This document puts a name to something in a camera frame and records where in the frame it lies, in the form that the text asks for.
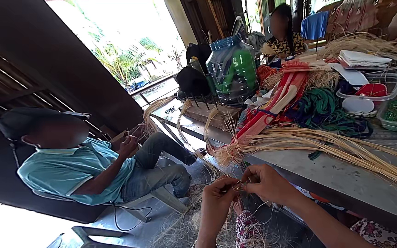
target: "black bag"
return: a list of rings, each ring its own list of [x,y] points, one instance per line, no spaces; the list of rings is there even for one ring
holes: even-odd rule
[[[198,59],[201,65],[201,69],[205,74],[208,74],[208,69],[206,68],[206,61],[211,55],[211,48],[209,44],[193,44],[189,43],[188,48],[186,48],[186,62],[189,64],[189,61],[194,56]]]
[[[206,96],[211,92],[206,77],[191,66],[186,66],[179,71],[176,81],[179,84],[180,90],[183,91],[187,97],[190,97],[191,94],[196,97],[202,94]]]

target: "jeans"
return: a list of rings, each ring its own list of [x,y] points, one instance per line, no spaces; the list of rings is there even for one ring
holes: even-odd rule
[[[196,161],[196,157],[188,149],[177,144],[166,134],[161,132],[152,134],[134,156],[136,159],[134,170],[121,189],[124,202],[138,199],[166,184],[173,186],[177,198],[187,195],[191,175],[183,165],[154,168],[162,151],[187,165]]]

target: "yellow patterned shirt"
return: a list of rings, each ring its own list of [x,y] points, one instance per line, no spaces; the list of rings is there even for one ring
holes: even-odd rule
[[[294,47],[294,52],[304,49],[304,40],[301,37],[301,35],[297,32],[293,33],[293,47]],[[263,45],[262,52],[266,56],[271,56],[274,54],[291,53],[289,45],[287,44],[287,39],[280,42],[275,38],[270,38],[269,40],[266,41],[266,43]]]

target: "girl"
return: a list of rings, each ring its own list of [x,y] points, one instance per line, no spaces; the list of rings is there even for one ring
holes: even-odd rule
[[[263,44],[261,52],[266,56],[278,55],[280,59],[304,52],[304,41],[299,33],[292,31],[292,10],[283,3],[270,16],[272,38]]]

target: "black cable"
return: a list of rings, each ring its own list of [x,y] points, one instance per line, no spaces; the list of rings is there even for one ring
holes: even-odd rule
[[[17,145],[16,145],[15,143],[12,142],[12,143],[10,143],[10,147],[11,147],[11,150],[12,150],[12,152],[13,152],[14,161],[16,162],[16,166],[18,166],[18,168],[19,168],[18,155],[16,154]]]
[[[116,207],[122,207],[122,208],[126,208],[126,209],[129,209],[129,210],[134,210],[134,211],[135,211],[135,210],[143,210],[143,209],[149,208],[150,211],[149,211],[149,212],[145,215],[145,217],[143,217],[143,219],[141,219],[140,222],[137,223],[137,225],[135,225],[133,228],[128,229],[128,230],[123,230],[123,229],[121,229],[121,228],[119,227],[119,225],[117,224]],[[121,230],[122,232],[131,231],[132,229],[136,228],[140,223],[142,223],[142,221],[143,221],[143,220],[151,213],[151,211],[153,210],[153,208],[151,208],[150,206],[132,209],[132,208],[125,207],[125,206],[116,206],[114,203],[113,203],[113,208],[114,208],[114,224],[116,224],[117,229]]]

